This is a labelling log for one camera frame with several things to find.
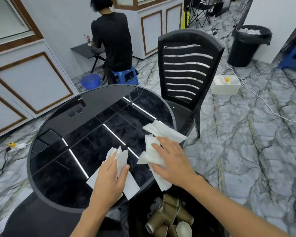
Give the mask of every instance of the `yellow plug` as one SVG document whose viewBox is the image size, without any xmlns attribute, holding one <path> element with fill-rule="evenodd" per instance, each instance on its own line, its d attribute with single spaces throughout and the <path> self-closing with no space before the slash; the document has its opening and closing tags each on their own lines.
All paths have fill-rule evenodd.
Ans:
<svg viewBox="0 0 296 237">
<path fill-rule="evenodd" d="M 16 147 L 16 143 L 14 143 L 14 142 L 11 142 L 11 143 L 9 144 L 9 147 L 11 147 L 11 148 L 14 148 L 14 147 Z"/>
</svg>

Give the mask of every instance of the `marble floor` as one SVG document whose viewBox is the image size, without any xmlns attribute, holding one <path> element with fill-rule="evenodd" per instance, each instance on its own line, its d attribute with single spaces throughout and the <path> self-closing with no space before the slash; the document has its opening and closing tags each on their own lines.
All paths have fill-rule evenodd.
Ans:
<svg viewBox="0 0 296 237">
<path fill-rule="evenodd" d="M 238 14 L 238 6 L 233 4 L 229 12 L 211 18 L 211 25 L 190 27 L 207 33 L 212 26 L 221 29 L 215 35 L 225 46 L 219 72 L 227 75 L 233 75 L 225 62 Z M 209 92 L 201 108 L 201 138 L 196 139 L 193 130 L 184 151 L 194 169 L 214 187 L 296 237 L 296 122 L 287 120 L 296 121 L 296 72 L 276 69 L 279 60 L 272 64 L 252 61 L 248 67 L 234 68 L 234 72 L 284 118 L 272 114 L 263 99 L 246 87 L 229 98 Z M 145 60 L 134 58 L 134 66 L 140 85 L 160 94 L 157 55 Z M 101 68 L 95 73 L 103 76 Z M 79 81 L 86 74 L 73 79 L 80 92 L 85 91 Z M 0 167 L 8 143 L 30 143 L 48 115 L 0 137 Z M 0 176 L 0 233 L 12 211 L 32 192 L 27 180 L 27 153 L 25 148 L 9 155 L 8 166 Z"/>
</svg>

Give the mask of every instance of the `black t-shirt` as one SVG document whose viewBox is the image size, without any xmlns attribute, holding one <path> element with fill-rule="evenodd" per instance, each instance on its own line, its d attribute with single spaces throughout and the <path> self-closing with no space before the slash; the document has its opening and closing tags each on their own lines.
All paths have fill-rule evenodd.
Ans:
<svg viewBox="0 0 296 237">
<path fill-rule="evenodd" d="M 112 12 L 99 17 L 91 24 L 92 40 L 96 47 L 103 43 L 106 64 L 112 71 L 124 71 L 132 67 L 132 42 L 124 13 Z"/>
</svg>

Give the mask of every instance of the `brown paper cup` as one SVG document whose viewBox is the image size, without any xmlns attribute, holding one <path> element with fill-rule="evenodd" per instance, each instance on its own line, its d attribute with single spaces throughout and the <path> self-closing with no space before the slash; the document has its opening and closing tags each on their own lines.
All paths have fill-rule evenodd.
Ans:
<svg viewBox="0 0 296 237">
<path fill-rule="evenodd" d="M 168 233 L 169 233 L 170 237 L 178 237 L 178 235 L 176 233 L 176 225 L 171 225 L 169 227 Z"/>
<path fill-rule="evenodd" d="M 154 237 L 167 237 L 167 233 L 168 233 L 168 226 L 163 224 L 153 233 L 153 236 Z"/>
<path fill-rule="evenodd" d="M 160 210 L 155 210 L 150 219 L 146 223 L 146 229 L 149 234 L 153 234 L 165 222 L 163 213 Z"/>
<path fill-rule="evenodd" d="M 190 215 L 181 205 L 179 206 L 178 212 L 176 214 L 176 217 L 180 220 L 180 221 L 184 221 L 186 223 L 188 223 L 190 226 L 193 224 L 194 222 L 194 218 L 192 215 Z"/>
<path fill-rule="evenodd" d="M 163 215 L 165 218 L 165 224 L 171 226 L 176 217 L 177 208 L 169 205 L 167 203 L 163 203 Z"/>
<path fill-rule="evenodd" d="M 192 228 L 186 222 L 180 222 L 176 226 L 176 234 L 178 237 L 192 237 Z"/>
<path fill-rule="evenodd" d="M 175 207 L 178 207 L 179 203 L 180 203 L 178 198 L 174 198 L 173 196 L 171 196 L 169 194 L 164 194 L 162 201 L 164 203 L 167 203 L 169 205 L 173 205 Z"/>
</svg>

